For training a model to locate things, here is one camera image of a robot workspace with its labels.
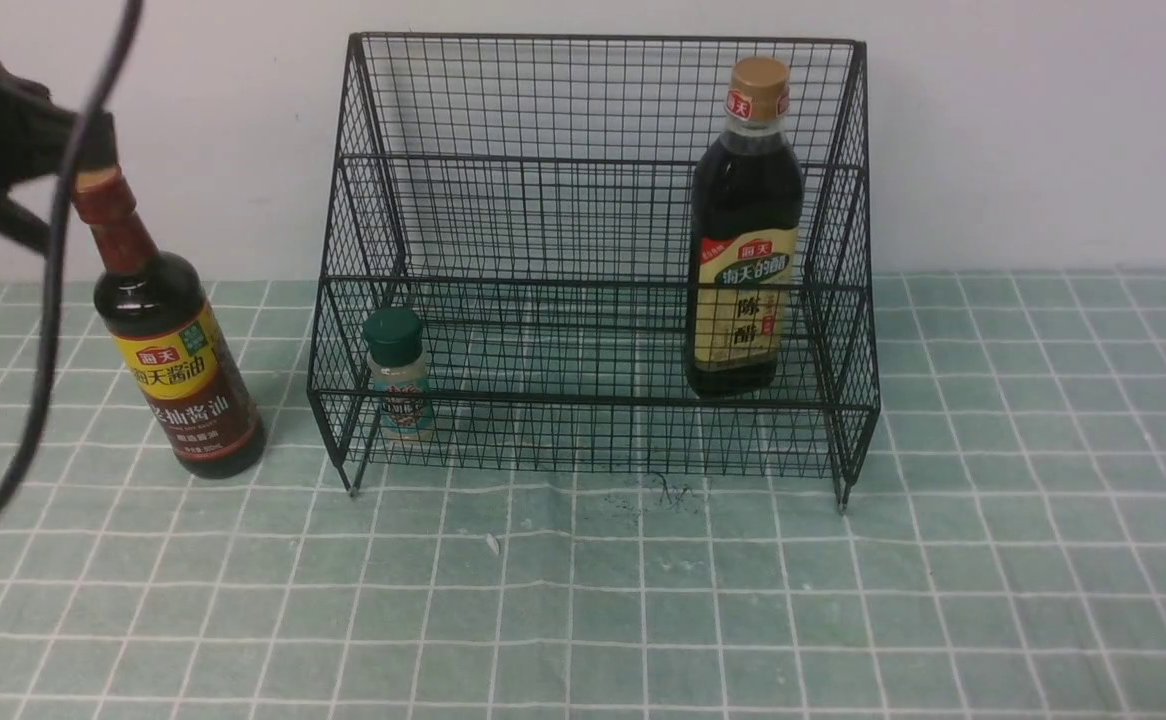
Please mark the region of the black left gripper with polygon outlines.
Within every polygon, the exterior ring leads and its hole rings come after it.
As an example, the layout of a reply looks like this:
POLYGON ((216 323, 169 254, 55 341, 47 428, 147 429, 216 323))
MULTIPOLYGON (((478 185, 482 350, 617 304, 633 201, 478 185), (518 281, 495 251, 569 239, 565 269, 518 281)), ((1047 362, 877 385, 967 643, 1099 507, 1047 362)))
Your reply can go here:
POLYGON ((13 76, 0 61, 0 236, 36 256, 47 256, 51 228, 10 200, 10 190, 52 176, 62 156, 63 176, 120 165, 115 116, 59 109, 48 88, 13 76))

